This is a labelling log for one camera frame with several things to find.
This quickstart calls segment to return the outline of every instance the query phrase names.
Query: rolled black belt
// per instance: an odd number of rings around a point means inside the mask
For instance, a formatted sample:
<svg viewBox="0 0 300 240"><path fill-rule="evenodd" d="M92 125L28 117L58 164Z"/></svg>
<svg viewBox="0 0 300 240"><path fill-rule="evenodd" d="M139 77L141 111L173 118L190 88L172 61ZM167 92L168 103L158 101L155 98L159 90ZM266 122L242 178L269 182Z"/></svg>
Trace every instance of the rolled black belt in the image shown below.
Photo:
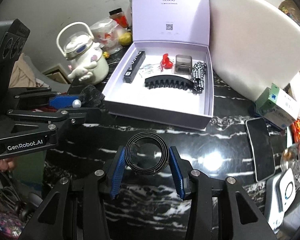
<svg viewBox="0 0 300 240"><path fill-rule="evenodd" d="M140 148L140 146L145 143L157 145L161 150L160 161L149 169L140 168L138 165L134 164L131 159L131 154L134 154L135 150ZM131 139L128 141L125 147L124 157L127 165L136 173L142 175L154 175L162 171L169 164L169 149L166 142L159 135L149 132L142 132L131 137Z"/></svg>

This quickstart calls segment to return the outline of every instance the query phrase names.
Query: person's hand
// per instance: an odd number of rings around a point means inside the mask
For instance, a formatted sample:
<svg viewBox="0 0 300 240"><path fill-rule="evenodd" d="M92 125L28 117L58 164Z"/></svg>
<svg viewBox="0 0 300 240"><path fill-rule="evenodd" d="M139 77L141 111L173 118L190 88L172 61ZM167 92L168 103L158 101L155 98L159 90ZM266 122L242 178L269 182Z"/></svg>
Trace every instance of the person's hand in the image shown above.
<svg viewBox="0 0 300 240"><path fill-rule="evenodd" d="M15 167L16 164L14 162L14 158L0 160L1 171L6 171L6 170L12 171Z"/></svg>

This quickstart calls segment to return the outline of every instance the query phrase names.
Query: red hair clip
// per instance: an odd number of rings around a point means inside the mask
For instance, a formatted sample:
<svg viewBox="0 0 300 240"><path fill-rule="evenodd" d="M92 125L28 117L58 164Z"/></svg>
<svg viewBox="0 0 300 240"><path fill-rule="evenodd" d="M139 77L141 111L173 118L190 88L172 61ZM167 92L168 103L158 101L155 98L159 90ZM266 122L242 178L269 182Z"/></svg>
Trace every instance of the red hair clip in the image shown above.
<svg viewBox="0 0 300 240"><path fill-rule="evenodd" d="M160 62L161 72L163 71L163 68L165 68L165 69L171 69L172 66L173 66L173 63L168 58L168 53L163 54L162 60Z"/></svg>

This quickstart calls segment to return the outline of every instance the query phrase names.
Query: white ceramic kettle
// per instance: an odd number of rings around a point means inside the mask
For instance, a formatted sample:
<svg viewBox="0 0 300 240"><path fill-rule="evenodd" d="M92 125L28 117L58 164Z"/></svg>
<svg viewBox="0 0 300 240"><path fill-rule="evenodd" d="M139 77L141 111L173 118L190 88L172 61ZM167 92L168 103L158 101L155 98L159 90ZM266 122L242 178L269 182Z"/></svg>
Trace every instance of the white ceramic kettle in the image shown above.
<svg viewBox="0 0 300 240"><path fill-rule="evenodd" d="M73 25L83 25L88 32L77 32L71 35L62 49L59 42L60 36ZM62 55L70 62L72 73L68 77L71 79L78 77L80 82L95 85L107 76L109 66L102 55L100 43L93 42L93 39L88 25L83 22L75 22L61 30L56 43Z"/></svg>

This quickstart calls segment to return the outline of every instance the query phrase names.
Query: gift box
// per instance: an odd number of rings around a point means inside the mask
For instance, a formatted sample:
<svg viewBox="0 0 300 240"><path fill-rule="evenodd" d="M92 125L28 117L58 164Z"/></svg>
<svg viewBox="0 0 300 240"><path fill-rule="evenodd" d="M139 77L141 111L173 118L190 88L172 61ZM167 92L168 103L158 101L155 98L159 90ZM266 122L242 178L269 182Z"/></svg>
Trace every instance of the gift box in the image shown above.
<svg viewBox="0 0 300 240"><path fill-rule="evenodd" d="M204 129L213 116L213 73L209 53L209 0L133 0L133 44L111 75L103 90L111 114L147 121ZM204 90L177 88L148 89L140 69L131 83L124 75L139 51L145 52L141 66L154 65L154 73L175 75L173 69L157 69L162 55L175 61L178 54L192 57L193 64L206 63ZM191 79L190 75L179 75Z"/></svg>

